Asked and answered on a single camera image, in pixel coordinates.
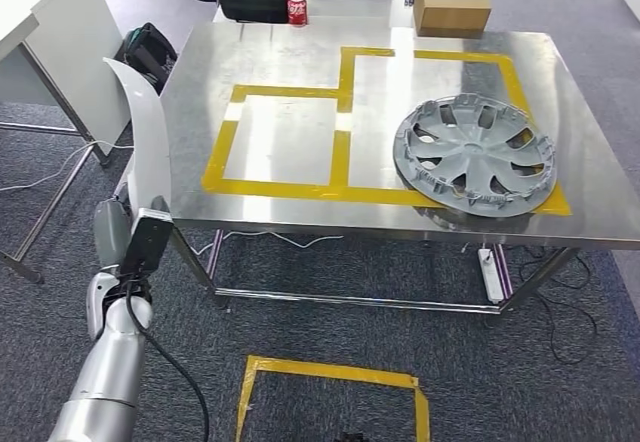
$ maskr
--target red soda can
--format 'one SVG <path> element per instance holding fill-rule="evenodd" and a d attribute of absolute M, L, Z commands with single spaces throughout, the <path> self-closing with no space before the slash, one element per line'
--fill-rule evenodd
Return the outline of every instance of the red soda can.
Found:
<path fill-rule="evenodd" d="M 309 22 L 306 16 L 306 0 L 288 0 L 287 6 L 289 9 L 290 24 L 303 27 Z"/>

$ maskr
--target gray carpet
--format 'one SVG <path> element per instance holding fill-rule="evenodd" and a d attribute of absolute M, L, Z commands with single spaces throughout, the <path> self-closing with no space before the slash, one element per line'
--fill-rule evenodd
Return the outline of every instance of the gray carpet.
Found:
<path fill-rule="evenodd" d="M 210 6 L 192 0 L 107 1 L 122 30 L 151 20 L 177 48 L 195 21 L 212 14 Z M 632 183 L 640 186 L 634 177 L 638 160 L 634 141 L 640 137 L 635 122 L 640 97 L 634 92 L 640 76 L 640 25 L 622 1 L 493 4 L 493 30 L 551 33 Z M 48 108 L 5 104 L 0 120 L 54 124 L 61 117 Z M 56 171 L 78 144 L 0 131 L 0 186 Z M 125 162 L 123 153 L 106 169 L 91 160 L 72 186 L 29 254 L 46 284 L 28 284 L 0 266 L 3 442 L 45 440 L 89 350 L 85 323 L 78 315 L 98 268 L 91 221 L 95 204 L 110 193 Z M 15 249 L 55 186 L 0 193 L 2 247 Z M 188 235 L 199 247 L 210 234 Z M 217 277 L 235 287 L 479 302 L 483 290 L 472 249 L 460 254 L 460 246 L 348 238 L 300 251 L 268 236 L 231 238 L 223 247 Z M 628 257 L 620 266 L 635 298 L 637 256 L 622 255 Z M 508 257 L 516 272 L 530 256 L 514 249 Z M 545 289 L 597 321 L 598 339 L 591 343 L 586 316 L 552 307 L 559 355 L 592 351 L 577 366 L 553 358 L 549 319 L 537 299 L 497 325 L 489 320 L 488 327 L 481 316 L 242 300 L 221 312 L 172 249 L 152 281 L 153 331 L 202 386 L 211 412 L 211 440 L 233 439 L 250 354 L 411 373 L 429 400 L 433 441 L 638 440 L 638 319 L 611 253 L 585 257 L 594 272 L 586 288 Z M 579 264 L 568 269 L 559 279 L 583 280 Z M 402 389 L 260 374 L 243 440 L 331 442 L 351 431 L 365 432 L 371 442 L 411 441 L 414 423 L 411 394 Z M 149 350 L 134 440 L 199 440 L 201 427 L 189 386 Z"/>

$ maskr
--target white power strip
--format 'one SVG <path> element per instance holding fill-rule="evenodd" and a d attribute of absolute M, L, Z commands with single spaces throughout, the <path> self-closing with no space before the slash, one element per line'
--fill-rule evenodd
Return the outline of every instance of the white power strip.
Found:
<path fill-rule="evenodd" d="M 485 279 L 487 297 L 494 304 L 504 300 L 494 252 L 489 249 L 480 249 L 478 251 L 478 258 L 480 260 L 480 268 L 482 269 L 482 278 Z"/>

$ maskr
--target yellow tape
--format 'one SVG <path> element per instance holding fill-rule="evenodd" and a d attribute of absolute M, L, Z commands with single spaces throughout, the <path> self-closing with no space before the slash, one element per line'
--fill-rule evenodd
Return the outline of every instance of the yellow tape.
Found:
<path fill-rule="evenodd" d="M 261 85 L 235 85 L 230 102 L 242 103 L 248 95 L 270 97 L 305 97 L 337 99 L 337 116 L 350 114 L 353 109 L 353 85 L 355 58 L 393 57 L 392 49 L 374 47 L 341 47 L 338 87 L 275 87 Z M 503 54 L 479 52 L 445 52 L 435 50 L 415 50 L 417 59 L 460 60 L 497 64 L 504 81 L 511 103 L 526 112 L 534 123 L 531 109 L 513 62 Z M 253 180 L 224 179 L 224 169 L 235 135 L 238 121 L 225 120 L 220 127 L 214 150 L 205 173 L 202 187 L 208 192 L 230 195 L 256 195 L 264 197 L 283 197 L 293 199 L 331 200 L 368 204 L 407 205 L 414 207 L 441 208 L 442 205 L 425 197 L 415 190 L 382 189 L 373 187 L 351 187 L 349 185 L 349 165 L 351 133 L 337 124 L 334 132 L 331 167 L 328 185 L 292 184 L 286 182 L 267 182 Z M 543 204 L 534 212 L 548 215 L 571 215 L 571 210 L 560 184 Z"/>
<path fill-rule="evenodd" d="M 208 192 L 226 195 L 256 195 L 287 199 L 325 200 L 365 204 L 402 205 L 439 209 L 443 205 L 413 189 L 376 189 L 371 187 L 293 184 L 239 179 L 202 179 Z M 571 215 L 559 184 L 545 203 L 534 210 L 537 214 Z"/>
<path fill-rule="evenodd" d="M 349 185 L 349 159 L 351 153 L 351 132 L 345 130 L 334 131 L 333 150 L 329 185 Z"/>
<path fill-rule="evenodd" d="M 240 401 L 238 406 L 238 423 L 235 426 L 235 442 L 240 442 L 242 436 L 242 426 L 247 418 L 247 408 L 254 390 L 254 382 L 256 380 L 258 359 L 250 355 L 247 357 L 247 368 L 245 369 L 245 378 L 242 379 L 242 389 L 240 391 Z"/>
<path fill-rule="evenodd" d="M 363 369 L 347 365 L 318 364 L 315 362 L 299 362 L 295 360 L 272 359 L 250 355 L 247 357 L 247 368 L 242 380 L 242 389 L 238 404 L 238 423 L 235 427 L 235 442 L 240 442 L 242 427 L 247 418 L 249 401 L 257 371 L 277 372 L 281 374 L 303 375 L 307 377 L 324 377 L 327 379 L 349 380 L 370 384 L 388 385 L 414 390 L 416 418 L 416 440 L 429 441 L 429 402 L 420 390 L 418 379 L 399 372 Z"/>
<path fill-rule="evenodd" d="M 216 139 L 216 145 L 214 147 L 214 153 L 205 171 L 203 181 L 205 177 L 208 180 L 222 180 L 224 177 L 224 169 L 229 162 L 229 154 L 231 152 L 231 145 L 233 144 L 237 129 L 238 121 L 223 120 L 222 122 Z"/>

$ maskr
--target metal table top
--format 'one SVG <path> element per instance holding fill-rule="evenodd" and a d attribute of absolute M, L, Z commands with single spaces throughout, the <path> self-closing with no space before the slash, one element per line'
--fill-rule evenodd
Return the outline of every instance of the metal table top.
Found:
<path fill-rule="evenodd" d="M 392 156 L 398 124 L 419 103 L 461 92 L 528 111 L 556 146 L 556 190 L 506 219 L 407 190 Z M 180 225 L 640 249 L 640 202 L 545 34 L 203 24 L 162 101 Z"/>

